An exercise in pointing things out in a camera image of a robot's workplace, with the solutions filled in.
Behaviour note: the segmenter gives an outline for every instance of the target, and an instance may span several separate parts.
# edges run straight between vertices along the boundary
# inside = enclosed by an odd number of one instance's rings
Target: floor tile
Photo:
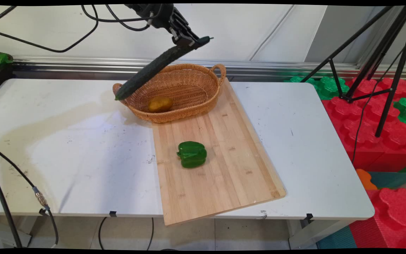
[[[216,250],[289,249],[286,220],[216,219]]]
[[[54,217],[59,233],[61,249],[89,249],[93,235],[100,222],[97,217]],[[40,216],[31,231],[28,248],[50,248],[55,241],[53,225],[49,217]]]
[[[101,249],[98,229],[103,218],[98,219],[90,249]],[[101,227],[101,244],[104,249],[145,250],[151,237],[151,218],[108,217]]]

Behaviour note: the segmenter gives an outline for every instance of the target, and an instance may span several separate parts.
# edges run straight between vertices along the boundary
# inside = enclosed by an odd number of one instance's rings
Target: metal connector
[[[35,193],[35,197],[37,198],[37,200],[39,201],[39,203],[44,207],[44,206],[48,206],[48,202],[45,199],[45,197],[43,196],[43,194],[41,192],[37,192]]]
[[[50,209],[50,206],[48,206],[47,199],[43,196],[43,194],[37,189],[36,186],[32,187],[35,193],[35,197],[37,198],[38,202],[45,208],[45,209]]]
[[[150,11],[150,18],[151,18],[153,15],[154,15],[153,11]],[[153,19],[149,19],[149,20],[147,21],[147,24],[150,26],[152,22],[153,22]]]

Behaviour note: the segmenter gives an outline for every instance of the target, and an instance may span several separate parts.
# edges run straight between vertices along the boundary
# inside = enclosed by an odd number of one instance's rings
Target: green vegetable
[[[206,161],[204,145],[198,142],[183,142],[178,145],[178,151],[176,154],[181,158],[181,165],[185,168],[195,168]]]
[[[8,59],[8,55],[5,53],[0,53],[0,69],[6,64],[10,63],[13,63],[13,61]]]

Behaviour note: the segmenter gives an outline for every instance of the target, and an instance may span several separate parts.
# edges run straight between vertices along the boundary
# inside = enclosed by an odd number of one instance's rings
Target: black clip
[[[311,223],[311,219],[313,218],[313,214],[312,213],[307,213],[306,214],[306,218],[304,218],[304,220],[306,220],[309,223]]]
[[[48,217],[46,209],[41,208],[40,211],[38,211],[38,212],[40,215]]]

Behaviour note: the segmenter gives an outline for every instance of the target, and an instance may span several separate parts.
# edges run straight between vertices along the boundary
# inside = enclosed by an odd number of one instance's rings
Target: cable connector
[[[37,198],[38,202],[46,209],[49,210],[50,206],[48,206],[47,199],[43,196],[43,194],[37,189],[36,186],[32,187],[35,193],[35,197]]]

